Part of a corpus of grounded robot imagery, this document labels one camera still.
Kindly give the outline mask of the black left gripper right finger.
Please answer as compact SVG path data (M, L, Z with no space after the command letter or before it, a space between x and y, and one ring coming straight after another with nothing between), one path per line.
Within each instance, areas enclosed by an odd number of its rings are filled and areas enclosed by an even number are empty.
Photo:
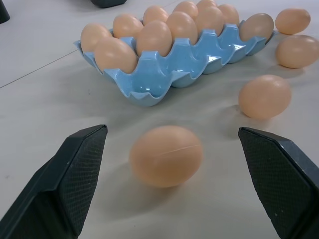
M280 239L319 239L319 167L291 140L249 127L238 136L255 191Z

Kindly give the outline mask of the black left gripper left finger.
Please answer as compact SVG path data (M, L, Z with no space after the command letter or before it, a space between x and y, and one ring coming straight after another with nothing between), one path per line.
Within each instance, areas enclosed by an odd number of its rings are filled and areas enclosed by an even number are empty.
M78 239L98 182L106 125L68 136L0 221L0 239Z

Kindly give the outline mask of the blue egg tray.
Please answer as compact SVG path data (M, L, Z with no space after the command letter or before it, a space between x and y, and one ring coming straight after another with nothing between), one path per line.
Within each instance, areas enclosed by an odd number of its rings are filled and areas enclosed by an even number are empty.
M239 28L226 24L220 35L213 29L203 30L195 45L187 38L176 39L165 57L156 51L143 52L130 74L120 69L105 69L100 74L114 82L130 102L151 107L163 99L170 87L188 87L202 74L212 74L226 64L258 53L269 41L260 36L242 41Z

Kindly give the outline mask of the tan plastic egg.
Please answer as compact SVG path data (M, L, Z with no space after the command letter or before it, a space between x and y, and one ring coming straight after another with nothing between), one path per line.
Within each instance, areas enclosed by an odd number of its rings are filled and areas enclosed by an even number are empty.
M273 19L266 13L257 13L240 25L239 35L242 41L248 41L254 36L264 37L268 40L273 30Z
M83 52L93 52L99 40L113 37L110 31L99 23L88 23L81 32L80 43Z
M139 19L131 14L124 13L115 17L113 21L113 35L116 38L134 37L143 29L143 24Z
M217 7L215 0L200 0L197 4L198 11L207 9L208 7Z
M143 51L157 51L165 57L172 47L172 34L168 25L162 21L154 20L148 23L138 34L136 39L137 55Z
M217 8L223 13L225 24L235 24L239 26L239 13L233 5L226 3L219 5Z
M286 35L297 34L305 30L311 21L309 12L303 8L287 8L275 19L278 32Z
M292 35L278 44L275 55L284 67L303 68L319 59L319 41L307 35Z
M146 9L143 16L143 25L146 26L148 23L159 20L166 22L168 18L168 13L158 5L152 5Z
M203 146L190 130L166 125L153 128L133 144L129 163L143 183L159 188L177 186L190 179L203 161Z
M281 114L291 99L292 90L288 80L276 75L261 75L243 86L238 103L246 116L268 120Z
M223 30L225 19L219 8L211 6L199 12L195 23L198 35L200 35L204 29L212 29L215 30L215 33L219 36Z
M189 38L192 45L198 41L198 32L194 20L185 12L175 11L166 21L172 34L172 40L176 38Z
M102 72L105 69L120 69L129 74L135 70L138 62L134 50L124 41L114 37L101 39L93 53L95 62Z
M198 16L197 5L188 0L180 2L173 10L173 12L177 12L177 11L188 14L193 20L196 20Z

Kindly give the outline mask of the dark rounded object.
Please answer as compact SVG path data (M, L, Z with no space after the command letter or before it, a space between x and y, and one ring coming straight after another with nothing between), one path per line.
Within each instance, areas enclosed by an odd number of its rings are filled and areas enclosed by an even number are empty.
M2 0L0 0L0 24L5 23L10 20L10 15L3 3Z
M110 8L124 4L127 0L90 0L93 5L99 8Z

